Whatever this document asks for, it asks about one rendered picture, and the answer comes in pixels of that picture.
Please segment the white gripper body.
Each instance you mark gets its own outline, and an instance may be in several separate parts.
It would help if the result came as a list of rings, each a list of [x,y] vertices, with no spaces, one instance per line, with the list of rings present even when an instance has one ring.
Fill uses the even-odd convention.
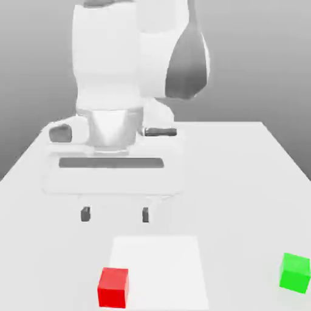
[[[184,183],[183,147],[173,142],[142,142],[127,152],[53,147],[43,175],[45,192],[64,195],[170,196]]]

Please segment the small red cube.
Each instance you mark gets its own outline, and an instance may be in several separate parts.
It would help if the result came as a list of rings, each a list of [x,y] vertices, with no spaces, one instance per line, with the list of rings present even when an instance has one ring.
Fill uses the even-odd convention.
[[[104,267],[97,286],[98,305],[125,309],[129,292],[129,270]]]

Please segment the small green cube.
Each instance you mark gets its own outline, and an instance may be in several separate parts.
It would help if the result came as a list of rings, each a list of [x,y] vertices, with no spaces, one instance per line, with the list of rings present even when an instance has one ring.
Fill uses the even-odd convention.
[[[279,269],[279,286],[284,289],[305,294],[310,280],[310,259],[291,253],[284,253]]]

